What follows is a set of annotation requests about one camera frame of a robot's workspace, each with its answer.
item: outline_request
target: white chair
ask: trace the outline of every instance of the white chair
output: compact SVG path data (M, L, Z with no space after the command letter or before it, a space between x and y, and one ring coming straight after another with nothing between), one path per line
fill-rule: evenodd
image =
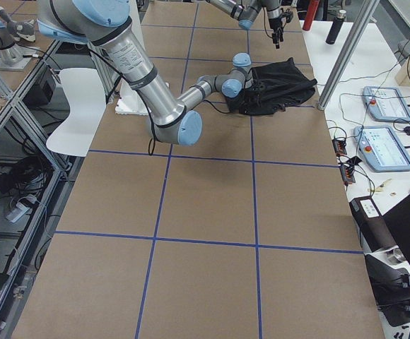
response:
M95 69L63 69L59 77L70 114L49 136L47 147L85 157L106 109L105 90Z

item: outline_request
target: cardboard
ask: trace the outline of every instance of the cardboard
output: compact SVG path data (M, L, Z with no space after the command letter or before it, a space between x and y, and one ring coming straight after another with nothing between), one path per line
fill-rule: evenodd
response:
M261 249L260 271L264 338L384 338L362 255Z
M196 26L236 25L210 4L154 2L147 23L190 28L143 26L149 55L176 91L228 72L247 51L241 30L193 33L196 8ZM300 31L296 19L289 29ZM258 64L290 56L309 64L300 33L286 33L281 51L262 35L250 33ZM252 139L251 118L202 103L199 142L161 144L149 157L145 119L113 109L58 226L91 234L55 236L13 338L383 338L323 112L254 117Z
M252 165L171 160L160 237L254 244Z
M223 112L225 104L215 104ZM192 147L174 145L173 155L251 160L250 118L241 114L222 114L203 102L195 108L202 117L199 141Z
M56 234L12 338L133 335L150 248L146 240Z
M139 338L258 338L254 249L157 242Z
M324 112L289 107L272 116L254 117L255 159L336 165Z
M261 244L362 251L338 169L256 164L255 171Z
M90 153L58 230L151 236L167 159Z

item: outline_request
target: table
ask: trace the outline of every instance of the table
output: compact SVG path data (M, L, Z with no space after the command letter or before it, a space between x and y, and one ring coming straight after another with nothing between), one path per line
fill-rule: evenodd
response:
M237 52L310 76L298 20L280 51L262 20L244 32L208 4L155 1L142 28L175 95ZM12 338L383 338L311 102L254 118L200 104L201 140L151 157L144 118L110 105Z
M315 72L315 77L318 83L321 84L326 82L352 25L351 23L344 23L336 43L334 45L329 45L324 41L331 24L332 23L315 21L312 25L312 29L303 33ZM374 121L369 114L365 115L365 106L360 97L351 97L347 95L341 96L341 94L362 94L363 87L367 85L398 87L394 77L399 69L400 65L397 64L397 60L382 37L376 24L368 24L343 76L341 77L341 81L350 78L376 76L382 72L384 73L374 78L362 78L338 84L325 110L329 127L335 126L336 123L337 126L345 129L349 136L352 136L352 130L357 126L356 124L349 123L343 119L342 112L339 108L339 97L341 97L341 105L347 119L352 119L360 123L363 122L366 126L392 125ZM400 87L400 90L404 96L410 96L410 88ZM406 103L410 104L410 97L405 98L405 100ZM331 136L334 136L334 130L330 130L330 133ZM410 136L406 136L404 133L398 133L397 135L404 145L410 145ZM356 142L353 140L348 141L347 150L350 156L355 155ZM390 208L397 205L398 202L409 195L410 172L374 173L363 163L361 164L361 167L368 173L368 176L374 181L376 187L384 182L387 183L384 189L375 193L373 196L373 200L382 214L386 213ZM367 179L356 173L356 183L348 187L348 201L351 201L355 197L367 195L369 195ZM387 263L384 251L372 255ZM407 263L400 264L394 268L406 268L410 272L410 266ZM382 323L386 338L391 338L395 333L401 333L404 331L400 326L396 328L389 326L384 316L382 314L380 316L383 319Z

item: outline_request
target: power strip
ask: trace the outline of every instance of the power strip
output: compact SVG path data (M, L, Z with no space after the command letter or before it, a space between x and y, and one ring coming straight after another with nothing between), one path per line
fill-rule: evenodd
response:
M26 214L37 202L37 198L32 194L28 194L23 198L19 198L15 207L6 215L6 219L10 222L17 222Z

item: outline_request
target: blue tape line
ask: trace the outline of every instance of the blue tape line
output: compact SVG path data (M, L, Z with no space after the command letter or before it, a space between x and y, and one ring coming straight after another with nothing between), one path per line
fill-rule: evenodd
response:
M159 28L192 28L191 26L183 26L183 25L157 25L155 23L142 23L141 26L145 27L159 27ZM198 30L235 30L241 32L241 28L230 28L230 27L203 27L203 26L193 26ZM251 28L250 32L265 32L264 29L261 28ZM284 30L284 33L302 33L299 30Z
M252 117L250 117L250 143L252 154L252 195L254 199L254 234L255 234L255 268L257 273L257 309L259 320L259 339L263 339L263 319L262 319L262 286L260 282L260 255L259 255L259 226L257 214L257 179L255 176L255 149L254 149L254 129Z
M92 153L108 153L108 154L122 154L122 155L142 155L150 156L146 153L138 152L124 152L119 150L89 150ZM153 154L154 157L173 157L178 159L193 159L193 160L214 160L214 161L231 161L231 162L252 162L252 160L244 159L231 159L224 157L194 157L192 155L165 155L165 154ZM326 168L339 168L338 165L322 165L322 164L305 164L300 162L283 162L283 161L268 161L268 160L254 160L256 164L270 164L270 165L288 165L288 166L306 166L306 167L326 167Z
M233 161L233 162L249 162L251 160L243 160L243 159L231 159L231 158L224 158L224 157L194 157L192 155L173 155L172 157L176 157L178 159L194 159L194 160L215 160L215 161Z
M165 59L165 60L189 60L189 61L210 61L210 62L232 62L232 60L225 60L225 59L199 59L199 58L179 58L175 56L153 56L150 55L150 59ZM272 62L277 61L253 61L253 64L271 64ZM312 64L301 64L295 63L296 66L312 66Z
M165 166L165 175L164 175L164 182L163 182L163 189L161 190L161 197L160 197L160 205L158 207L158 215L156 216L156 225L155 225L155 230L153 232L153 241L151 243L151 250L150 250L150 256L148 259L148 266L147 266L147 272L146 272L146 280L145 283L143 284L143 292L142 292L142 300L141 300L141 306L139 308L139 316L137 319L137 327L136 327L136 333L134 335L135 339L139 338L139 332L141 330L141 322L142 322L142 316L144 314L144 305L146 301L146 295L147 295L147 289L148 289L148 280L150 279L150 273L151 273L151 265L153 263L153 255L155 253L155 246L156 246L156 237L158 235L158 228L160 224L160 219L161 219L161 212L163 210L163 202L164 202L164 195L165 195L165 188L167 186L168 182L168 176L169 176L169 167L170 167L170 155L172 154L172 145L170 145L170 150L169 150L169 156L168 156L168 163Z
M180 238L167 238L158 237L156 240L161 242L181 242L186 244L205 244L205 245L221 245L221 246L236 246L236 247L255 247L254 244L246 244L244 242L215 242L210 240L197 240L197 239L180 239Z
M339 168L338 165L305 164L305 163L300 163L300 162L281 162L281 161L267 161L267 160L255 160L255 162L257 164Z
M297 247L297 246L277 246L277 245L259 245L261 249L285 249L288 251L306 251L306 252L324 252L324 253L341 253L341 254L363 254L363 251L354 251L350 249L318 249L314 247Z
M124 152L123 150L89 150L92 153L109 153L109 154L123 154L123 155L142 155L147 157L168 157L167 154L157 154L149 155L148 153L139 153L139 152Z
M181 238L169 238L169 237L149 237L144 235L132 235L132 234L111 234L111 233L98 233L98 232L81 232L81 231L66 231L57 230L55 234L67 234L67 235L79 235L86 237L107 237L107 238L123 238L123 239L135 239L135 240L156 240L157 242L181 242L187 244L204 244L204 245L220 245L220 246L236 246L236 247L256 247L256 244L248 244L244 242L218 242L212 240L200 240L200 239L181 239ZM283 249L286 251L306 251L306 252L325 252L325 253L341 253L341 254L363 254L362 251L354 251L350 249L320 249L316 247L300 247L300 246L281 246L281 245L265 245L259 244L260 249Z
M130 234L109 234L109 233L62 231L62 230L57 230L54 233L55 234L68 234L68 235L86 235L86 236L89 236L89 237L107 237L107 238L153 240L153 237L147 237L147 236L143 236L143 235L130 235Z

